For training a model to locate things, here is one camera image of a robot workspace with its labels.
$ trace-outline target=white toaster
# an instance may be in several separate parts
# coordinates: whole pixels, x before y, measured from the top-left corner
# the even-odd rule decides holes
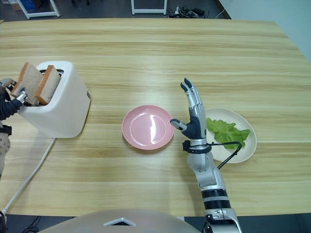
[[[50,103],[45,106],[22,106],[18,113],[47,136],[75,137],[83,129],[91,95],[71,62],[43,62],[37,69],[44,73],[48,65],[53,65],[61,75]]]

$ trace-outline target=black fingertip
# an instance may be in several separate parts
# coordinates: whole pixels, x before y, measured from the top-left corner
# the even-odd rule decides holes
[[[187,87],[183,83],[180,83],[180,86],[185,92],[188,91]]]
[[[187,78],[185,78],[184,81],[189,88],[192,88],[192,83]]]
[[[177,120],[177,119],[172,119],[172,120],[170,120],[170,122],[177,122],[178,124],[180,123],[180,120]]]

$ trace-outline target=toast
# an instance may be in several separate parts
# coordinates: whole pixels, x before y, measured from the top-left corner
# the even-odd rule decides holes
[[[20,94],[20,90],[25,87],[26,93],[28,94],[28,98],[25,102],[30,105],[35,105],[37,102],[35,93],[42,78],[43,75],[41,72],[32,64],[26,62],[19,74],[17,83],[11,91],[11,95],[17,97]]]
[[[39,100],[43,105],[47,105],[59,84],[60,76],[54,66],[48,66],[43,75],[37,91],[35,92],[35,98]]]

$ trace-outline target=robotic hand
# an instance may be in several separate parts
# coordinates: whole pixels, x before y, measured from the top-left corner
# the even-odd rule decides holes
[[[20,95],[11,101],[6,88],[11,91],[15,84],[16,82],[12,79],[4,79],[0,81],[0,178],[4,169],[4,158],[10,148],[9,136],[12,134],[12,127],[2,125],[2,120],[15,114],[27,98],[26,90],[25,88],[22,88]]]
[[[210,152],[213,144],[207,143],[205,109],[197,88],[188,80],[181,83],[189,102],[190,122],[185,124],[172,119],[171,124],[189,138],[183,143],[189,153],[187,162],[198,180],[205,206],[206,233],[242,233],[238,218],[231,208],[225,183],[220,170],[215,166]]]

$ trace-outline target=green lettuce leaf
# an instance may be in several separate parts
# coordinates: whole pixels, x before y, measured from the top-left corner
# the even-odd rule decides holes
[[[236,123],[228,124],[223,120],[211,120],[207,118],[207,130],[215,134],[215,140],[219,143],[238,141],[245,147],[244,140],[248,137],[250,130],[238,130]],[[224,145],[226,149],[235,150],[238,145]]]

